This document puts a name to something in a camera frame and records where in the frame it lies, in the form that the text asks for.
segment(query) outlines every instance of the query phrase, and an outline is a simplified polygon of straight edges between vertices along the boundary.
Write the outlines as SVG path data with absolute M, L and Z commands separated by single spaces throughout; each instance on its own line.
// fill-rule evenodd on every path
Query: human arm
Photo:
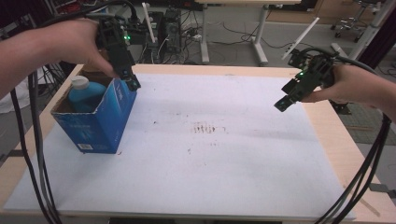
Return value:
M 396 120 L 396 84 L 352 65 L 336 65 L 335 82 L 330 88 L 314 91 L 303 99 L 314 103 L 332 99 L 371 105 Z
M 90 64 L 116 77 L 111 64 L 99 53 L 97 23 L 75 20 L 34 29 L 0 42 L 0 99 L 25 77 L 47 63 Z

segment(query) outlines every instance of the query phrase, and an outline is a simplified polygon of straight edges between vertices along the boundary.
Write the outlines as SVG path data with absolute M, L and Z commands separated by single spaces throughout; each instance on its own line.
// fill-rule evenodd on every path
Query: finger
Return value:
M 313 91 L 311 94 L 305 96 L 303 103 L 315 103 L 323 100 L 335 98 L 332 89 L 323 89 L 321 91 Z
M 109 77 L 119 77 L 114 71 L 113 66 L 99 53 L 93 56 L 92 65 Z

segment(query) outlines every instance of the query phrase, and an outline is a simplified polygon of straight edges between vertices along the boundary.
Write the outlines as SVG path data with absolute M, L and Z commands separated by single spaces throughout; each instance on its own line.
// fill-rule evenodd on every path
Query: barcode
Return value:
M 91 145 L 88 144 L 78 144 L 80 149 L 93 149 Z

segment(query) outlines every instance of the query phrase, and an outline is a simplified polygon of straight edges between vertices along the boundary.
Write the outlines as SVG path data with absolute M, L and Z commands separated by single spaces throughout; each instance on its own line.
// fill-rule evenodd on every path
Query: open box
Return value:
M 92 113 L 74 113 L 67 99 L 70 86 L 50 113 L 81 152 L 116 153 L 136 91 L 129 91 L 125 82 L 101 72 L 82 70 L 78 75 L 106 86 L 99 106 Z

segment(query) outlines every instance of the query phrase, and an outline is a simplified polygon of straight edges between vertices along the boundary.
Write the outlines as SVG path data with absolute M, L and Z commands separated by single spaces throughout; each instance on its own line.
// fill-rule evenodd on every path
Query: wooden table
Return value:
M 204 4 L 203 10 L 203 22 L 202 22 L 202 39 L 201 39 L 201 56 L 202 63 L 209 64 L 209 54 L 207 51 L 207 23 L 210 22 L 209 15 L 216 15 L 216 18 L 221 18 L 222 21 L 259 21 L 260 24 L 258 26 L 256 36 L 252 37 L 253 47 L 259 57 L 259 66 L 265 66 L 268 64 L 267 57 L 265 56 L 264 51 L 262 50 L 261 39 L 262 39 L 262 31 L 264 29 L 265 19 L 267 17 L 269 5 L 283 4 L 283 5 L 293 5 L 299 4 L 300 0 L 284 0 L 284 1 L 276 1 L 276 0 L 195 0 L 200 4 Z M 208 4 L 261 4 L 263 5 L 260 16 L 256 15 L 255 10 L 253 8 L 245 9 L 243 7 L 213 7 L 214 12 L 209 12 Z M 248 15 L 247 19 L 243 19 L 244 17 L 235 15 L 242 14 Z
M 77 66 L 71 76 L 75 75 L 81 67 L 81 65 Z M 134 66 L 134 71 L 137 74 L 208 74 L 213 76 L 233 74 L 237 76 L 289 78 L 294 77 L 296 72 L 298 72 L 298 70 L 294 68 L 152 64 L 138 64 Z M 50 114 L 50 109 L 70 85 L 70 77 L 62 85 L 60 90 L 49 102 L 47 108 L 40 115 L 43 136 L 46 136 L 54 125 L 55 121 Z M 325 149 L 326 155 L 331 162 L 332 168 L 334 169 L 340 184 L 345 187 L 361 166 L 363 156 L 328 102 L 305 104 L 304 109 L 312 122 L 319 142 Z M 32 148 L 32 145 L 34 144 L 32 129 L 26 134 L 26 141 L 28 148 Z M 9 211 L 5 211 L 3 206 L 9 195 L 17 186 L 25 168 L 26 165 L 23 157 L 10 157 L 0 168 L 0 215 L 11 213 Z M 374 183 L 379 183 L 377 178 L 375 178 Z M 360 202 L 355 206 L 354 212 L 357 218 L 353 222 L 356 223 L 396 223 L 396 207 L 390 200 L 389 196 L 385 193 L 371 192 L 368 190 Z

